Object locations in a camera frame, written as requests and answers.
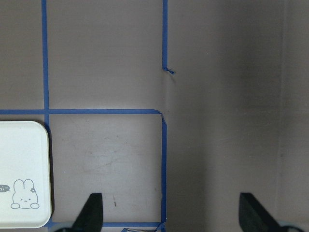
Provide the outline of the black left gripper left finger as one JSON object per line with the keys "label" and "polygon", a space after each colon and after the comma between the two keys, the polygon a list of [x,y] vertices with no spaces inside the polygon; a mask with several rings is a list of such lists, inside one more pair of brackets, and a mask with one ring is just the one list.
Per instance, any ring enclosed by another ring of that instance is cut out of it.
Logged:
{"label": "black left gripper left finger", "polygon": [[103,203],[101,193],[92,193],[73,223],[73,232],[100,232],[103,225]]}

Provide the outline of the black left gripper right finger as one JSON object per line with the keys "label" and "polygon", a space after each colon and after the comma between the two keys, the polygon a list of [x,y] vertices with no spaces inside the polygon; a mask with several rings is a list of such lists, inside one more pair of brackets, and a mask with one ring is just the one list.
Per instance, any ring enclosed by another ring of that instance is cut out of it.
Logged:
{"label": "black left gripper right finger", "polygon": [[239,225],[243,232],[280,232],[281,227],[251,193],[239,196]]}

